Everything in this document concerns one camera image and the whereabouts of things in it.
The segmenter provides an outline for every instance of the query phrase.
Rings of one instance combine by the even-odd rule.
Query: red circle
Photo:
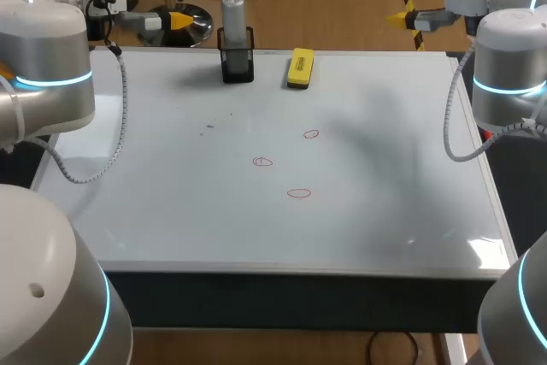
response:
[[[304,138],[316,138],[317,136],[319,136],[319,130],[309,130],[307,132],[304,133]]]
[[[253,164],[258,167],[269,167],[273,166],[274,162],[267,159],[266,157],[255,157],[253,158]]]
[[[311,196],[311,191],[307,188],[295,188],[293,190],[289,190],[287,195],[293,198],[308,198]]]

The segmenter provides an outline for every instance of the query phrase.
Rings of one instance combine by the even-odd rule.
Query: yellow black tape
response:
[[[412,0],[403,0],[404,1],[404,7],[407,10],[407,13],[413,14],[413,12],[416,11],[416,8],[414,6],[414,2]],[[414,39],[414,46],[416,50],[424,51],[426,49],[426,46],[424,45],[424,38],[421,35],[420,30],[413,30],[412,31],[412,38]]]

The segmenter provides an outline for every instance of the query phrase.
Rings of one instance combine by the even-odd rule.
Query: yellow eraser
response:
[[[313,66],[313,50],[295,49],[292,54],[291,67],[289,68],[289,73],[287,74],[287,86],[294,89],[307,89]]]

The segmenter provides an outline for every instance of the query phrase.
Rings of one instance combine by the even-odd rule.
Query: white table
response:
[[[143,301],[129,303],[141,325],[363,329],[399,324],[388,320],[391,312],[414,315],[404,324],[429,313],[438,319],[445,308],[433,303],[495,280],[516,259],[485,158],[458,164],[444,153],[444,104],[456,59],[444,53],[316,52],[310,88],[295,91],[285,87],[289,51],[256,51],[256,79],[248,85],[222,83],[217,50],[125,48],[124,57],[130,103],[119,161],[98,182],[81,186],[68,183],[45,156],[33,189],[69,215],[126,304],[135,294],[128,286],[151,281]],[[101,49],[91,53],[91,63],[96,119],[56,141],[68,168],[80,175],[98,170],[112,152],[121,111],[115,59]],[[462,82],[458,96],[450,138],[456,153],[467,153],[480,140]],[[264,166],[268,160],[273,164]],[[310,195],[287,195],[294,189]],[[201,274],[205,285],[195,278]],[[210,282],[219,274],[231,279],[220,286]],[[301,286],[294,275],[304,282],[313,278]],[[218,293],[228,301],[217,313],[223,319],[189,319],[200,303],[155,299],[166,291],[150,294],[148,288],[166,278],[175,286],[167,299],[176,292],[201,292],[205,299]],[[270,278],[277,281],[273,288]],[[361,279],[374,285],[362,286]],[[393,286],[385,287],[383,279],[407,284],[402,302],[409,296],[412,304],[424,296],[431,300],[421,308],[402,306],[398,314]],[[414,280],[416,289],[408,286]],[[227,291],[232,283],[238,289]],[[421,289],[437,283],[455,288],[445,294]],[[239,321],[246,306],[235,305],[277,290],[277,299],[286,295],[280,309],[288,320],[278,320],[275,299]],[[347,310],[322,304],[330,316],[309,319],[303,313],[309,297],[298,297],[308,291],[318,300],[326,293],[325,304]],[[479,303],[479,294],[468,303]],[[367,298],[365,307],[359,305]],[[287,304],[294,300],[292,310]],[[162,305],[169,311],[157,323],[134,314]],[[185,305],[190,308],[180,317],[189,322],[171,321],[174,309]],[[371,315],[362,324],[354,321],[361,312]]]

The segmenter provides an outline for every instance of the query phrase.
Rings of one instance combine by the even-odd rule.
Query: wooden floor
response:
[[[204,7],[221,24],[221,0],[185,0]],[[386,17],[404,11],[403,0],[245,0],[248,24],[256,46],[263,49],[306,47],[314,50],[413,50],[410,32],[386,24]],[[417,9],[443,7],[443,0],[413,0]],[[139,0],[147,11],[163,0]],[[113,40],[140,45],[133,33],[117,29]],[[462,21],[452,28],[424,34],[427,50],[465,50]],[[203,47],[216,47],[210,38]],[[370,333],[296,331],[136,331],[134,365],[200,364],[365,364]],[[420,365],[443,363],[435,338],[415,335]],[[466,338],[468,352],[478,345]],[[412,351],[402,334],[381,334],[374,343],[374,365],[410,364]]]

